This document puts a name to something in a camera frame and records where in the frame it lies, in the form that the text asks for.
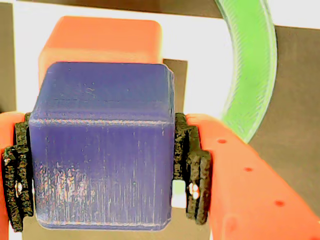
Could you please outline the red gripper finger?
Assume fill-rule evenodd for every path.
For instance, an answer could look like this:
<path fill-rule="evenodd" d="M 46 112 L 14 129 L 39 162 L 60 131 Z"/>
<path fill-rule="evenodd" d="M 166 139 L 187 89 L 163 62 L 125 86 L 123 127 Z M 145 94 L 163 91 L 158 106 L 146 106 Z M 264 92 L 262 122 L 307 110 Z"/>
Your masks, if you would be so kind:
<path fill-rule="evenodd" d="M 222 122 L 175 115 L 173 204 L 215 240 L 317 240 L 320 219 Z"/>
<path fill-rule="evenodd" d="M 9 239 L 9 227 L 23 231 L 25 217 L 34 215 L 33 166 L 29 113 L 0 114 L 0 238 Z"/>

